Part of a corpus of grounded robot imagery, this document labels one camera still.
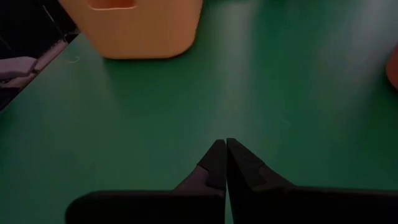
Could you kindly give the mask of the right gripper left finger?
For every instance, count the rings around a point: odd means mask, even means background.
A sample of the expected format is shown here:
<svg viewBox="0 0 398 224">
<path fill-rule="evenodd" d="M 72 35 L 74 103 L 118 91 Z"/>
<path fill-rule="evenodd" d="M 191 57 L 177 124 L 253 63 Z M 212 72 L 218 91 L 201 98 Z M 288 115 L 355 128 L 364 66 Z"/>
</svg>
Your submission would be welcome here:
<svg viewBox="0 0 398 224">
<path fill-rule="evenodd" d="M 226 143 L 217 139 L 175 190 L 226 190 Z"/>
</svg>

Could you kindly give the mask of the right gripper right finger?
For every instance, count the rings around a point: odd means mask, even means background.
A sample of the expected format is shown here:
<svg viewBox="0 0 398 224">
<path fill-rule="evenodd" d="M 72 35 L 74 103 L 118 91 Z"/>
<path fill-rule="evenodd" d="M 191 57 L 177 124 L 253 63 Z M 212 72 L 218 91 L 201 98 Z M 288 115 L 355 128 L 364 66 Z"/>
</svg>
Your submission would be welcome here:
<svg viewBox="0 0 398 224">
<path fill-rule="evenodd" d="M 231 162 L 251 190 L 294 186 L 235 138 L 227 139 Z"/>
</svg>

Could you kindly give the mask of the yellow plastic bin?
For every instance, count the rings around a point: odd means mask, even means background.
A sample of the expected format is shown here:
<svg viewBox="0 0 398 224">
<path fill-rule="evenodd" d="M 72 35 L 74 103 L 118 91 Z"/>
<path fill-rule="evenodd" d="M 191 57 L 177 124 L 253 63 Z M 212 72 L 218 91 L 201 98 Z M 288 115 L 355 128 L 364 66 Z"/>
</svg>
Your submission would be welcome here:
<svg viewBox="0 0 398 224">
<path fill-rule="evenodd" d="M 203 0 L 59 0 L 103 57 L 170 58 L 194 43 Z"/>
</svg>

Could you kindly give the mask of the orange plastic bin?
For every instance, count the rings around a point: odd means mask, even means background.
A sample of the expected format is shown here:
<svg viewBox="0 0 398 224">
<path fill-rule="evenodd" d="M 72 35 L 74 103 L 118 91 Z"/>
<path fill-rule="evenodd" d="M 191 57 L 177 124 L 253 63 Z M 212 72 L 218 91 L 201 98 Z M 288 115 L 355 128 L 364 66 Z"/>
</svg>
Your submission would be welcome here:
<svg viewBox="0 0 398 224">
<path fill-rule="evenodd" d="M 394 47 L 386 64 L 386 76 L 389 83 L 398 90 L 398 44 Z"/>
</svg>

